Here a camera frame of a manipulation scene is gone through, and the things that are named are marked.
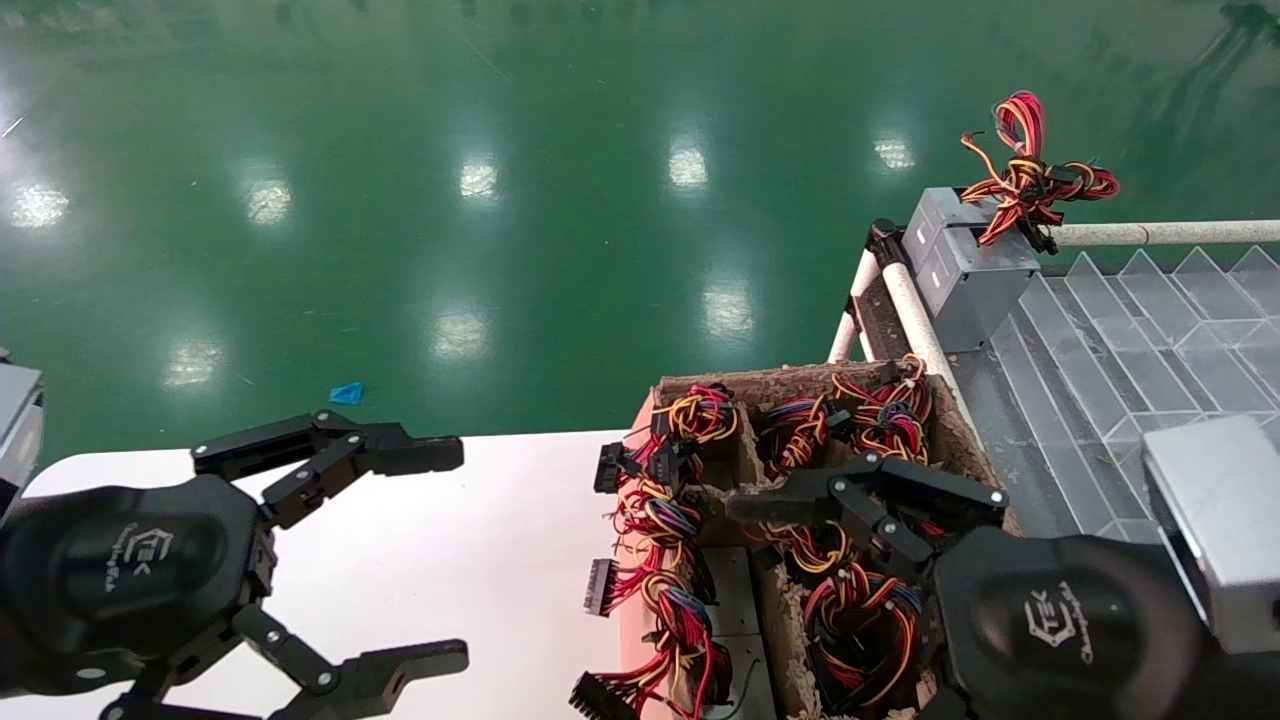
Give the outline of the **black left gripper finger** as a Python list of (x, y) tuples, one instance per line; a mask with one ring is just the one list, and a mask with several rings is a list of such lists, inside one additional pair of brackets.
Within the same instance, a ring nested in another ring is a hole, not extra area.
[[(234, 637), (284, 673), (298, 692), (270, 719), (370, 719), (388, 715), (411, 682), (462, 673), (468, 666), (465, 641), (436, 641), (375, 650), (329, 664), (257, 605), (230, 620)], [(101, 719), (243, 719), (210, 708), (166, 705), (163, 698), (177, 683), (174, 671), (146, 670), (132, 688), (100, 714)]]
[(227, 482), (289, 468), (260, 505), (270, 527), (289, 529), (367, 474), (452, 471), (465, 462), (465, 446), (458, 436), (415, 438), (398, 423), (321, 410), (210, 439), (192, 459), (198, 474)]

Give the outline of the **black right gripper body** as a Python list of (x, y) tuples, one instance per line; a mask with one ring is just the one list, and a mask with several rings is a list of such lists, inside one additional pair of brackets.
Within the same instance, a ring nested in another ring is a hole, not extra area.
[(1203, 624), (1169, 556), (980, 528), (934, 565), (943, 680), (983, 719), (1157, 719)]

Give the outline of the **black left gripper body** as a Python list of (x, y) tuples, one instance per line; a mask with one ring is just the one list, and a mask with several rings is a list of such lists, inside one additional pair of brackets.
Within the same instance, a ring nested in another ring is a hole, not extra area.
[(259, 505), (211, 475), (20, 498), (1, 560), (4, 697), (192, 682), (241, 643), (232, 620), (276, 565)]

